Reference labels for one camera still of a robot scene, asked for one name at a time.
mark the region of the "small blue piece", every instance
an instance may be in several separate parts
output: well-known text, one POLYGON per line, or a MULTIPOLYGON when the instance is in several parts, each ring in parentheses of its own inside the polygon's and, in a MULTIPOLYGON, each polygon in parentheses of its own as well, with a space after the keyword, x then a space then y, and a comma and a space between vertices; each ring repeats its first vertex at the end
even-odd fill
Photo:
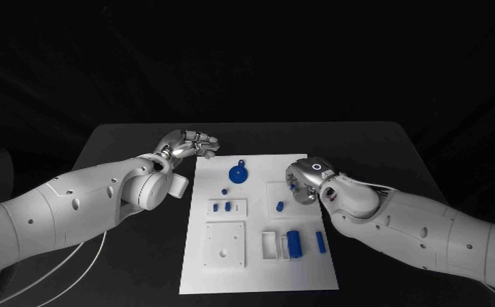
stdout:
POLYGON ((245 170, 244 167, 244 161, 239 160, 239 164, 238 166, 234 166, 229 169, 229 180, 237 183, 241 184, 248 178, 248 171, 245 170))
POLYGON ((323 242, 323 235, 322 232, 316 232, 316 239, 317 239, 317 246, 320 248, 320 253, 326 253, 326 249, 325 249, 325 242, 323 242))
POLYGON ((281 212, 284 210, 284 203, 280 201, 277 204, 277 212, 281 212))
POLYGON ((302 257, 302 240, 299 238, 299 231, 291 230, 287 232, 287 245, 290 258, 302 257))

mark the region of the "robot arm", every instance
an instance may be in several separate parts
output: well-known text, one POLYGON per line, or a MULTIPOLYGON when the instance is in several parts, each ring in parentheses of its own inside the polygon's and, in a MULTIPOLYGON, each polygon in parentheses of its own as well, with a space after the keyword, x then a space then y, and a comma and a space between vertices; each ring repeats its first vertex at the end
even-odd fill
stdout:
POLYGON ((167 194, 180 198, 189 181, 175 167, 193 154, 212 158, 218 148, 213 137, 176 130, 153 153, 72 171, 0 203, 0 270, 92 239, 167 194))
POLYGON ((286 181, 296 201, 320 199, 338 231, 421 270, 495 286, 495 230, 440 202, 371 185, 320 158, 299 160, 286 181))

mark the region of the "table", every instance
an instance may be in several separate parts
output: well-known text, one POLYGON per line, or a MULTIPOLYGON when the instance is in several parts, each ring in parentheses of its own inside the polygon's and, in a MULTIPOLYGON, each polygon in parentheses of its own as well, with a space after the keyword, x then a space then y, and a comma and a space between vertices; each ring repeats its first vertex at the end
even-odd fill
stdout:
MULTIPOLYGON (((196 130, 221 142, 219 155, 307 153, 325 157, 351 177, 395 187, 446 203, 436 182, 394 122, 101 125, 73 170, 147 153, 175 129, 196 130)), ((323 213, 339 291, 179 295, 186 244, 193 158, 176 173, 190 184, 182 200, 166 197, 107 233, 99 258, 76 286, 48 305, 56 306, 495 306, 495 294, 473 280, 423 271, 346 238, 323 213)), ((98 251, 99 235, 66 265, 6 306, 36 306, 78 279, 98 251)), ((65 259, 73 248, 20 262, 6 296, 65 259)))

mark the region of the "hole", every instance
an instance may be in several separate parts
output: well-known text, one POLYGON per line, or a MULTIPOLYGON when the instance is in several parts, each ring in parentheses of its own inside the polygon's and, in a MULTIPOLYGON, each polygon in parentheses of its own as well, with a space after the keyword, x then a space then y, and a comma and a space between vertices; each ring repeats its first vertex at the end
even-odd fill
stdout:
POLYGON ((429 235, 429 229, 426 227, 423 227, 421 232, 420 232, 420 236, 421 236, 421 238, 426 238, 427 235, 429 235))
POLYGON ((73 210, 78 210, 79 209, 79 199, 72 199, 72 208, 73 210))

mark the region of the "black background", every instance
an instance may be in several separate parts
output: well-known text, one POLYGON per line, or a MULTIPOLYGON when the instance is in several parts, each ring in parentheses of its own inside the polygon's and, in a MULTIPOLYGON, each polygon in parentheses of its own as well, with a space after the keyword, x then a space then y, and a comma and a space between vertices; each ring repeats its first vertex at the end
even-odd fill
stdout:
POLYGON ((495 222, 493 2, 1 0, 14 195, 105 123, 394 121, 450 205, 495 222))

